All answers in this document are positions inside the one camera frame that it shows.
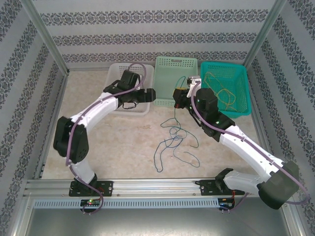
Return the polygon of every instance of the marble floor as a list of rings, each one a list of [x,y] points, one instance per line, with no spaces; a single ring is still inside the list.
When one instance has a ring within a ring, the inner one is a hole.
[[[70,117],[79,113],[95,101],[104,87],[107,71],[71,72],[67,82],[59,117]],[[162,154],[164,170],[156,171],[154,153],[159,143],[169,138],[169,128],[160,124],[173,117],[174,108],[151,104],[150,111],[143,117],[108,115],[90,132],[90,151],[87,156],[98,178],[182,178],[215,177],[223,169],[230,167],[237,171],[255,174],[255,171],[241,157],[229,148],[209,138],[198,127],[186,110],[176,110],[182,128],[193,133],[199,141],[199,148],[190,147],[196,141],[188,135],[176,150],[183,160],[197,165],[197,160],[185,152],[195,155],[200,167],[195,168],[179,161],[172,150]],[[257,135],[251,116],[235,119],[236,124],[255,142]],[[160,147],[156,154],[159,161]],[[72,179],[73,175],[65,166],[65,159],[50,147],[42,178]]]

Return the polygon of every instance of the yellow object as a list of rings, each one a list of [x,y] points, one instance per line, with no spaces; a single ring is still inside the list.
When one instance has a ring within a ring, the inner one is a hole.
[[[218,100],[219,100],[221,103],[223,103],[223,104],[226,105],[225,111],[227,111],[227,109],[229,109],[229,108],[231,108],[231,109],[237,111],[235,108],[231,107],[231,105],[233,105],[233,104],[235,103],[235,101],[236,101],[236,96],[235,96],[231,91],[229,91],[228,89],[226,89],[226,88],[221,84],[221,82],[220,82],[211,72],[209,72],[209,71],[208,71],[208,72],[206,73],[206,75],[205,75],[205,83],[208,85],[208,87],[211,88],[210,84],[209,84],[208,81],[207,81],[207,78],[209,77],[209,74],[210,74],[213,78],[215,78],[215,79],[218,81],[218,83],[220,84],[220,86],[222,87],[222,89],[221,89],[219,92],[213,91],[213,93],[215,94],[215,96],[218,98]],[[226,93],[227,93],[227,95],[228,95],[228,97],[229,97],[228,102],[225,102],[225,101],[223,101],[223,100],[220,99],[219,94],[220,94],[221,92],[226,92]]]

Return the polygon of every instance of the wallpaper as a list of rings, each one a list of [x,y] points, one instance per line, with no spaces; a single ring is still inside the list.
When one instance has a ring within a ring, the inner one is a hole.
[[[18,0],[0,1],[0,236],[33,178],[63,75]]]
[[[274,0],[35,0],[67,66],[157,56],[243,63]]]
[[[311,195],[298,208],[307,235],[315,235],[314,15],[314,2],[289,0],[248,71],[272,152],[298,164]]]

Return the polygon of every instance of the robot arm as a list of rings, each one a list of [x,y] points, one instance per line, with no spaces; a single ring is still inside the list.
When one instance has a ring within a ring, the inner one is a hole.
[[[273,164],[278,164],[296,179],[299,177],[298,166],[293,162],[284,163],[253,142],[235,125],[234,121],[219,112],[218,99],[213,91],[210,88],[201,88],[200,83],[197,82],[201,82],[200,77],[192,76],[187,81],[189,89],[175,89],[173,94],[175,108],[186,108],[209,137],[214,138],[217,142],[236,152],[258,174],[257,176],[248,175],[227,168],[216,177],[216,186],[221,190],[241,190],[258,195],[269,207],[279,209],[299,187]],[[197,91],[195,89],[196,94],[192,94],[194,86],[197,86]],[[199,119],[192,107],[191,96],[194,96],[196,109],[203,119],[215,128],[227,131],[227,133],[211,129]],[[228,133],[237,134],[242,139],[238,139]],[[248,142],[267,155],[272,162],[268,161]]]
[[[76,178],[75,181],[81,179],[92,187],[96,185],[97,176],[85,158],[89,151],[88,133],[94,126],[125,102],[144,103],[155,100],[156,93],[152,88],[148,88],[146,91],[138,89],[121,94],[134,88],[139,84],[140,79],[141,77],[138,74],[125,70],[121,79],[106,87],[100,97],[86,109],[71,118],[61,117],[58,120],[53,147],[63,157],[66,157],[67,154],[70,132],[77,122],[73,131],[69,156]],[[77,185],[83,191],[92,193],[91,189],[79,181]]]

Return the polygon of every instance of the enclosure wall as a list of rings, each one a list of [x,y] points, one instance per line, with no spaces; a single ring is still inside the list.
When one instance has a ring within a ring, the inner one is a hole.
[[[0,236],[37,169],[63,83],[18,0],[0,0]]]
[[[299,207],[315,235],[315,1],[289,0],[248,71],[275,156],[293,160],[312,199]]]
[[[243,63],[275,0],[35,0],[70,69],[156,56]]]

